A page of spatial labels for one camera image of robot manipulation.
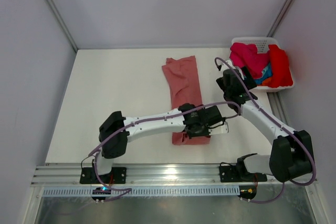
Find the salmon pink t shirt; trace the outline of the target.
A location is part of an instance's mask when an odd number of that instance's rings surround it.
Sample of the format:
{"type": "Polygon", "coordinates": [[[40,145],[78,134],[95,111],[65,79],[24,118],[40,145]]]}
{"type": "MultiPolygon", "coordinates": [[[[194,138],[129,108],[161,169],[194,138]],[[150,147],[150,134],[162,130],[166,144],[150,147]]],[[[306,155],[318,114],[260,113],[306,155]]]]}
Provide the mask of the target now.
{"type": "Polygon", "coordinates": [[[170,88],[172,109],[185,103],[203,104],[195,56],[167,58],[162,70],[170,88]]]}

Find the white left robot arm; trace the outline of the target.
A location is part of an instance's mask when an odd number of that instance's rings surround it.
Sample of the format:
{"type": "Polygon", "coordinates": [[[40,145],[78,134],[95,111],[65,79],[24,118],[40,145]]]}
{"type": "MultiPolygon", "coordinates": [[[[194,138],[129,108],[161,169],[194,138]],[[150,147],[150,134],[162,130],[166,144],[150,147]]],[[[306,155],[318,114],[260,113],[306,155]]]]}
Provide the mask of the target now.
{"type": "Polygon", "coordinates": [[[182,133],[188,140],[228,133],[228,123],[216,105],[203,108],[186,103],[169,112],[153,116],[125,117],[113,112],[99,128],[99,147],[92,152],[95,158],[91,176],[99,183],[106,182],[113,160],[125,154],[127,144],[139,138],[161,134],[182,133]]]}

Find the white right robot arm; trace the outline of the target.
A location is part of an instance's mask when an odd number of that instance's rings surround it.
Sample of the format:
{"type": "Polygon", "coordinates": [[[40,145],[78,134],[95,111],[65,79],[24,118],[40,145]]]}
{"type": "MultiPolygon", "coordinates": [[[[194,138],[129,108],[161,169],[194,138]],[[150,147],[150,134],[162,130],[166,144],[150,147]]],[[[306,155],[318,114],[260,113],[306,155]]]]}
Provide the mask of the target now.
{"type": "Polygon", "coordinates": [[[252,77],[243,80],[237,69],[226,69],[216,80],[229,107],[257,128],[271,143],[269,155],[248,154],[237,159],[235,174],[240,180],[248,180],[255,173],[275,177],[279,182],[311,174],[316,176],[310,134],[296,131],[267,112],[251,93],[256,87],[252,77]]]}

